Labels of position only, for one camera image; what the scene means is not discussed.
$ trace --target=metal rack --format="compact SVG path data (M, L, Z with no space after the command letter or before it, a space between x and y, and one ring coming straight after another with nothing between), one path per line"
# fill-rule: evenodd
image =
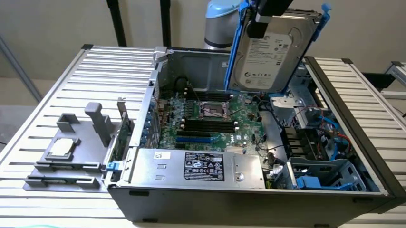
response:
M80 50L0 153L0 227L37 224L57 227L136 226L125 220L108 193L25 191L23 185L57 131L55 122L63 112L75 113L81 120L88 119L83 108L88 102L100 102L103 114L108 114L112 121L119 121L115 103L119 97L125 97L128 115L132 119L137 118L141 91L153 70L152 55L153 49L148 48L93 46ZM340 59L316 60L406 187L404 122L398 120L398 114L386 106L384 99L352 65L344 64ZM404 214L406 206L399 206L382 215L362 215L340 227L399 228L406 224Z

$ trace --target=hard drive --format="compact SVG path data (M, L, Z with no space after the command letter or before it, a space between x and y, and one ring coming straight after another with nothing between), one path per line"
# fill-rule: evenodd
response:
M270 93L283 91L311 43L320 18L322 15L312 10L288 9L282 16L271 17L262 39L250 38L243 32L230 89Z

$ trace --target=motherboard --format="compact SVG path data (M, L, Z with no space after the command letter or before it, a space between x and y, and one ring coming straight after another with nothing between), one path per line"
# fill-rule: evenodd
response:
M160 149L260 153L258 104L248 94L175 93L159 101Z

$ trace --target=power supply label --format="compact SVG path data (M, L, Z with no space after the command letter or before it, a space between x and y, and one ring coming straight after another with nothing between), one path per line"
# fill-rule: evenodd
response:
M223 155L185 153L183 177L188 181L224 181Z
M263 39L250 39L239 76L242 85L255 89L272 87L291 44L288 35L271 32Z

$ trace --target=black pole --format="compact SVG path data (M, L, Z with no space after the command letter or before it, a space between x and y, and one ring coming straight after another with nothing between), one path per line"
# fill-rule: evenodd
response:
M109 8L109 13L112 15L112 20L113 20L116 42L120 47L127 47L119 0L107 0L107 6Z
M159 0L160 5L160 23L163 27L163 43L171 47L171 0Z

